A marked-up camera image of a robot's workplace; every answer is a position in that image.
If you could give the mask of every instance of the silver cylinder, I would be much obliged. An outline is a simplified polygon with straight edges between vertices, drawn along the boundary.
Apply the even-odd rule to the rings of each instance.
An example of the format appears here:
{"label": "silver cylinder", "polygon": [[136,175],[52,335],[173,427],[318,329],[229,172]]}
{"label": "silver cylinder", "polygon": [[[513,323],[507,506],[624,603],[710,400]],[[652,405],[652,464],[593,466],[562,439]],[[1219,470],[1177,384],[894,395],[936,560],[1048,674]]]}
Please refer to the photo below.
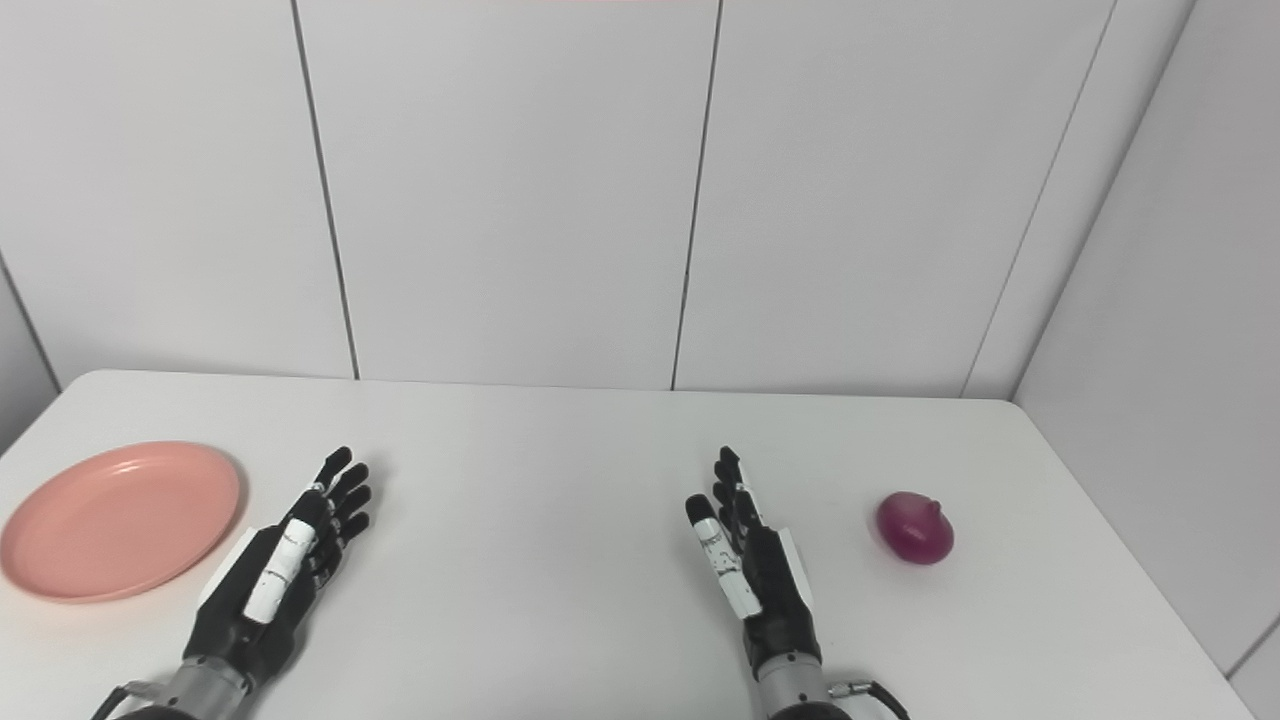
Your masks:
{"label": "silver cylinder", "polygon": [[831,702],[822,662],[812,655],[788,652],[771,657],[756,673],[765,717],[803,702]]}
{"label": "silver cylinder", "polygon": [[228,720],[248,694],[248,679],[219,657],[188,657],[156,705],[196,720]]}

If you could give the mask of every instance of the black robotic finger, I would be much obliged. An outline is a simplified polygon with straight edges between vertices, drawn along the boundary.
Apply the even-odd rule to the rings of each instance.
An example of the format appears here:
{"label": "black robotic finger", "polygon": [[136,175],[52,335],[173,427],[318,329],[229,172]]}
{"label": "black robotic finger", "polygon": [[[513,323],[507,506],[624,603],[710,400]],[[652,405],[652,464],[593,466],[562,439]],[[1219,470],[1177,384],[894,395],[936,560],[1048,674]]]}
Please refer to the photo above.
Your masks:
{"label": "black robotic finger", "polygon": [[712,495],[716,496],[716,502],[719,502],[721,505],[733,503],[733,493],[732,491],[728,489],[728,486],[726,486],[724,483],[713,484]]}
{"label": "black robotic finger", "polygon": [[369,515],[360,512],[352,516],[342,525],[342,530],[338,532],[338,544],[347,547],[351,541],[356,539],[356,536],[365,532],[369,528]]}
{"label": "black robotic finger", "polygon": [[742,483],[742,473],[739,469],[740,460],[741,459],[737,454],[726,445],[721,448],[721,457],[716,461],[716,465],[712,469],[716,471],[716,477],[719,478],[721,482],[731,487],[737,486]]}
{"label": "black robotic finger", "polygon": [[338,473],[351,464],[351,448],[346,445],[334,450],[325,457],[324,466],[320,468],[320,473],[316,474],[315,483],[320,486],[320,489],[328,489],[329,483],[338,475]]}
{"label": "black robotic finger", "polygon": [[334,519],[338,520],[338,523],[347,523],[348,520],[351,520],[351,516],[355,515],[357,510],[364,507],[365,503],[369,502],[372,497],[374,497],[374,491],[370,489],[369,486],[357,487],[356,489],[351,491],[351,495],[343,498],[342,503],[338,505],[338,509],[334,510],[333,512]]}
{"label": "black robotic finger", "polygon": [[352,468],[343,473],[342,477],[338,478],[338,482],[333,484],[333,488],[329,491],[329,502],[333,502],[335,506],[339,505],[342,500],[347,497],[347,493],[356,489],[360,483],[364,483],[367,479],[369,465],[365,465],[364,462],[352,465]]}

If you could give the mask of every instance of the panel seam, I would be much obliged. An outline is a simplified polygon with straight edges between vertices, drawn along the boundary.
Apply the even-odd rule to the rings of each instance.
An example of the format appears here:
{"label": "panel seam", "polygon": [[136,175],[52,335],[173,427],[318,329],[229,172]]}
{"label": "panel seam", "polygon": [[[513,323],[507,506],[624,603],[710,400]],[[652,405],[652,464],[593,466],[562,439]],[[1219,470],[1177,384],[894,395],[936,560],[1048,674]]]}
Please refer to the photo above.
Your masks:
{"label": "panel seam", "polygon": [[307,65],[307,49],[302,41],[302,17],[298,13],[298,0],[289,0],[293,12],[293,35],[298,42],[298,61],[302,65],[302,86],[307,96],[307,114],[311,119],[311,138],[316,150],[316,168],[320,172],[320,193],[324,196],[324,214],[329,224],[329,246],[333,249],[333,266],[338,275],[338,299],[342,302],[342,323],[347,329],[347,352],[351,356],[351,375],[360,379],[360,359],[356,355],[356,333],[351,327],[351,304],[347,300],[347,275],[342,268],[342,250],[338,246],[338,225],[333,219],[333,197],[329,193],[329,173],[324,163],[324,147],[320,143],[320,122],[316,118],[315,95],[311,90],[311,68]]}
{"label": "panel seam", "polygon": [[1142,128],[1142,123],[1147,117],[1147,110],[1151,109],[1151,102],[1156,97],[1156,90],[1160,87],[1160,83],[1165,79],[1165,73],[1169,70],[1169,63],[1172,60],[1174,51],[1176,50],[1178,44],[1181,40],[1183,32],[1187,31],[1187,23],[1190,20],[1192,12],[1196,8],[1196,1],[1197,0],[1192,0],[1192,3],[1187,6],[1187,14],[1183,15],[1181,24],[1174,33],[1174,38],[1169,45],[1169,55],[1165,58],[1165,64],[1162,68],[1160,68],[1160,73],[1156,76],[1156,82],[1151,85],[1151,92],[1147,95],[1147,101],[1143,104],[1142,111],[1138,114],[1139,119],[1137,123],[1134,123],[1133,132],[1129,135],[1128,141],[1125,141],[1124,150],[1120,151],[1120,159],[1116,163],[1115,169],[1111,173],[1111,178],[1107,181],[1107,186],[1102,192],[1102,201],[1098,202],[1098,206],[1093,213],[1093,218],[1089,220],[1089,227],[1084,231],[1084,241],[1080,242],[1080,246],[1075,249],[1075,258],[1071,259],[1071,264],[1068,268],[1066,277],[1064,278],[1061,286],[1057,288],[1057,296],[1053,299],[1053,305],[1050,309],[1048,315],[1041,322],[1039,332],[1036,334],[1036,342],[1032,343],[1030,352],[1028,352],[1027,357],[1023,359],[1023,368],[1018,373],[1018,380],[1014,382],[1014,392],[1010,400],[1018,397],[1018,388],[1021,387],[1023,379],[1027,378],[1027,370],[1032,365],[1032,357],[1036,356],[1036,351],[1039,348],[1041,342],[1044,341],[1044,333],[1048,331],[1048,323],[1052,319],[1053,313],[1057,310],[1057,306],[1062,302],[1062,296],[1066,295],[1068,282],[1070,281],[1071,275],[1075,274],[1076,265],[1080,264],[1080,256],[1084,255],[1084,247],[1085,245],[1088,245],[1089,236],[1093,234],[1093,228],[1094,225],[1098,224],[1098,218],[1102,215],[1102,208],[1103,205],[1106,205],[1106,200],[1111,195],[1111,188],[1115,187],[1116,178],[1120,177],[1120,168],[1121,165],[1124,165],[1124,159],[1129,155],[1129,150],[1133,147],[1134,138],[1138,137],[1138,131]]}
{"label": "panel seam", "polygon": [[63,386],[58,382],[58,373],[54,373],[54,364],[49,361],[49,352],[45,351],[45,343],[41,342],[40,333],[36,332],[36,323],[32,322],[31,313],[27,311],[27,304],[23,302],[22,295],[18,292],[18,283],[13,279],[13,273],[9,272],[9,264],[5,263],[3,252],[0,252],[0,277],[9,286],[13,302],[18,306],[18,315],[22,316],[23,324],[27,325],[27,334],[31,336],[32,345],[36,346],[36,355],[40,357],[40,364],[45,368],[45,373],[49,374],[49,382],[54,384],[54,391],[61,395]]}
{"label": "panel seam", "polygon": [[1059,154],[1062,151],[1062,143],[1066,141],[1066,133],[1071,129],[1071,120],[1075,118],[1075,110],[1080,106],[1080,97],[1084,96],[1084,88],[1089,83],[1089,76],[1093,74],[1093,64],[1098,59],[1098,51],[1102,50],[1102,42],[1106,40],[1107,29],[1111,27],[1111,18],[1115,17],[1116,5],[1120,0],[1111,0],[1111,9],[1107,10],[1107,18],[1102,22],[1102,31],[1098,32],[1098,41],[1093,45],[1093,54],[1089,55],[1089,64],[1084,68],[1084,77],[1080,78],[1080,87],[1075,91],[1075,99],[1071,101],[1071,109],[1066,113],[1066,122],[1062,123],[1062,132],[1059,135],[1057,145],[1053,147],[1053,155],[1050,158],[1048,168],[1044,172],[1044,178],[1041,181],[1039,190],[1036,192],[1036,201],[1032,204],[1032,211],[1027,215],[1027,223],[1023,225],[1023,233],[1018,238],[1018,247],[1014,249],[1014,255],[1009,260],[1009,269],[1005,272],[1005,279],[1000,283],[1000,292],[996,295],[996,302],[991,307],[991,316],[987,318],[987,327],[982,331],[982,337],[978,340],[978,350],[973,354],[973,363],[969,364],[969,372],[965,374],[964,383],[960,386],[960,395],[957,397],[964,397],[965,392],[969,389],[969,382],[973,380],[973,372],[978,368],[978,359],[982,357],[982,348],[987,345],[987,336],[991,333],[991,327],[996,322],[996,315],[1000,313],[1000,304],[1005,299],[1005,291],[1009,290],[1009,281],[1014,277],[1014,269],[1018,268],[1018,259],[1023,254],[1023,246],[1027,243],[1027,236],[1030,233],[1032,223],[1036,220],[1036,213],[1039,210],[1041,200],[1044,199],[1044,188],[1048,187],[1048,181],[1053,177],[1053,168],[1057,165]]}
{"label": "panel seam", "polygon": [[703,135],[698,145],[698,174],[694,177],[694,206],[689,219],[689,247],[685,251],[685,281],[680,290],[680,322],[676,324],[676,355],[671,363],[671,389],[676,389],[680,372],[680,343],[685,336],[685,307],[689,306],[689,270],[694,264],[694,234],[698,232],[698,204],[703,193],[703,164],[707,160],[707,127],[712,118],[712,91],[716,87],[716,60],[719,56],[719,28],[724,17],[724,0],[716,4],[716,32],[712,36],[712,63],[707,76],[707,105],[703,108]]}
{"label": "panel seam", "polygon": [[1271,620],[1271,624],[1262,630],[1261,635],[1258,635],[1258,639],[1253,641],[1253,643],[1245,648],[1244,655],[1242,655],[1239,660],[1233,662],[1231,666],[1226,669],[1224,675],[1226,675],[1228,680],[1234,678],[1235,674],[1240,671],[1240,667],[1244,667],[1244,664],[1248,662],[1249,659],[1252,659],[1260,650],[1262,650],[1262,646],[1266,644],[1271,635],[1275,634],[1277,628],[1280,628],[1280,615],[1276,615],[1276,618]]}

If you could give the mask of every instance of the red onion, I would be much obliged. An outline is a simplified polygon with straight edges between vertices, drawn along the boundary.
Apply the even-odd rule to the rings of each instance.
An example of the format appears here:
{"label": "red onion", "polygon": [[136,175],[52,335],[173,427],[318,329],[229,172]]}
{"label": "red onion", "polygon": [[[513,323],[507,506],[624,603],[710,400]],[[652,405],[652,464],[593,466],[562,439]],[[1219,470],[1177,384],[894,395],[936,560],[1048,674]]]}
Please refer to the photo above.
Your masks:
{"label": "red onion", "polygon": [[955,546],[942,503],[914,492],[886,497],[876,511],[876,527],[899,557],[916,565],[933,565]]}

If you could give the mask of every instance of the pink plate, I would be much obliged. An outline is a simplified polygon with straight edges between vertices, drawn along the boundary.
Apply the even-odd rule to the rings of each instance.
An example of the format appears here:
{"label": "pink plate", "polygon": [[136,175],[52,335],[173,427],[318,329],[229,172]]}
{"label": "pink plate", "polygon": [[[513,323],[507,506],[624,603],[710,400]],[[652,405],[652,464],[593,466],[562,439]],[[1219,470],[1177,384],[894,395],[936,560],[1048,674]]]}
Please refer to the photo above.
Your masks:
{"label": "pink plate", "polygon": [[118,447],[54,475],[18,506],[0,534],[0,568],[59,602],[128,597],[204,557],[238,502],[239,478],[216,450]]}

